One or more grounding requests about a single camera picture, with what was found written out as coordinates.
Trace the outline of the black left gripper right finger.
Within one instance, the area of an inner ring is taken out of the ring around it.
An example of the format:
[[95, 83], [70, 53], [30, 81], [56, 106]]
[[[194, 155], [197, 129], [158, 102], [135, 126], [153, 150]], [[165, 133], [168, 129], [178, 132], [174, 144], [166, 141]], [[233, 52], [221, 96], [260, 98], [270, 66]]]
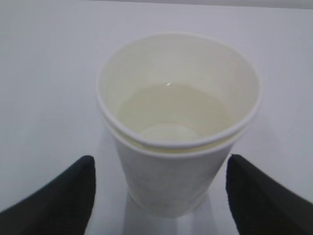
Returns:
[[241, 235], [311, 235], [313, 205], [241, 155], [226, 169], [229, 208]]

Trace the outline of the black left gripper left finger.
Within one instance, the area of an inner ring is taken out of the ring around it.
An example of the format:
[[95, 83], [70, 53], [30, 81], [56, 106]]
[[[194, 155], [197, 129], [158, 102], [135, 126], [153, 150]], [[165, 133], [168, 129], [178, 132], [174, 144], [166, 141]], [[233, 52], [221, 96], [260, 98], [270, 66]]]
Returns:
[[95, 200], [95, 160], [83, 156], [29, 197], [0, 213], [2, 235], [83, 235]]

